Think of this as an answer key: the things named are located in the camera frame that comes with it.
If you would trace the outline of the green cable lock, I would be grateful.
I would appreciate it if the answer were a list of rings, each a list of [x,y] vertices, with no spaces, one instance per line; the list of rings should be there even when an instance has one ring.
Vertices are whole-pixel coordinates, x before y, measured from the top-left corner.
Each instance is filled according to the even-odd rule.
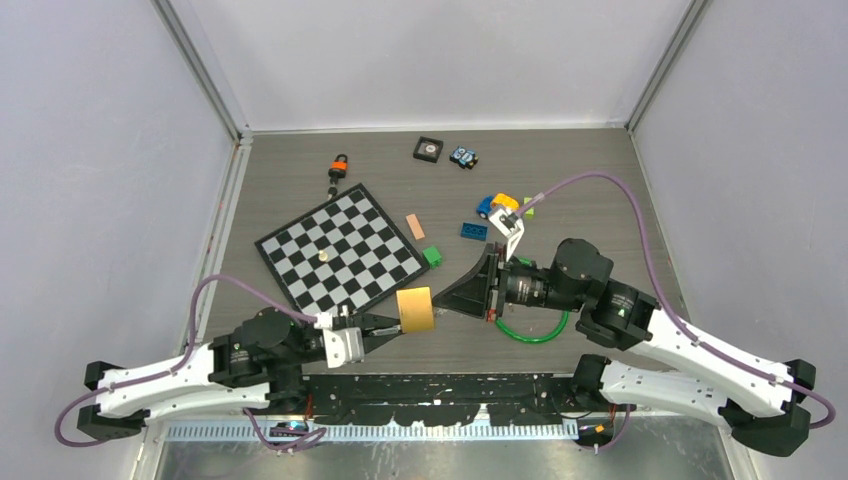
[[[542,345],[558,339],[569,326],[571,312],[507,307],[507,316],[492,317],[494,326],[509,339],[523,345]]]

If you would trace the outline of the brass padlock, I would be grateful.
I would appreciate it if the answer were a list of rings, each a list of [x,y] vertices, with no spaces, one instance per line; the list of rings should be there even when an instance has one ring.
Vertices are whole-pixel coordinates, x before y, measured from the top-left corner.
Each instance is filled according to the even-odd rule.
[[[435,329],[435,314],[429,287],[398,290],[396,302],[400,330],[403,334],[426,332]]]

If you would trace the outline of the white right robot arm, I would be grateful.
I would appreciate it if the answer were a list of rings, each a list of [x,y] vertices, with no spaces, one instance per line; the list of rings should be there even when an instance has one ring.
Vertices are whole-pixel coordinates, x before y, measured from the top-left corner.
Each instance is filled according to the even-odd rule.
[[[603,355],[581,356],[569,389],[584,410],[644,405],[697,418],[726,429],[744,446],[787,457],[809,437],[811,415],[801,405],[816,370],[796,359],[773,362],[729,347],[735,362],[708,348],[710,335],[675,324],[652,296],[612,279],[612,260],[583,239],[567,238],[552,263],[509,259],[488,244],[475,266],[434,299],[434,306],[497,320],[508,304],[574,312],[576,330],[605,348],[669,366],[652,372]]]

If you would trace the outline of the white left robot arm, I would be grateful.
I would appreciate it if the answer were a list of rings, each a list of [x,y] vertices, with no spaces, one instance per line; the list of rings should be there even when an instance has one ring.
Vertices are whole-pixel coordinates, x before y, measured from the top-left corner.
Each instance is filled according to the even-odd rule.
[[[309,323],[268,307],[180,359],[132,369],[90,363],[85,384],[95,397],[79,410],[77,428],[109,441],[179,415],[303,413],[311,396],[303,365],[358,363],[411,330],[401,319],[371,313],[322,313]]]

